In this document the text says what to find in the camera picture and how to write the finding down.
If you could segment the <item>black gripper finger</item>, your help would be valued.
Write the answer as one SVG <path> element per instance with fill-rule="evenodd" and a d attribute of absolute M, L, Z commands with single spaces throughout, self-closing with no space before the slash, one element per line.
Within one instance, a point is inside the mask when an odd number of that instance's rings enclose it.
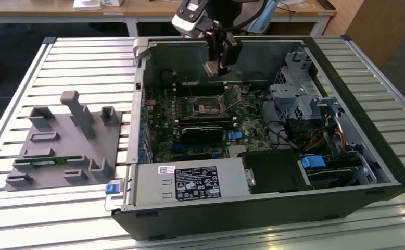
<path fill-rule="evenodd" d="M 229 73 L 229 66 L 234 65 L 238 60 L 238 55 L 242 49 L 242 42 L 237 40 L 231 34 L 226 34 L 221 43 L 221 54 L 218 60 L 218 75 Z"/>
<path fill-rule="evenodd" d="M 222 53 L 223 53 L 223 38 L 222 32 L 206 32 L 205 40 L 207 46 L 207 61 L 217 61 L 222 63 Z"/>

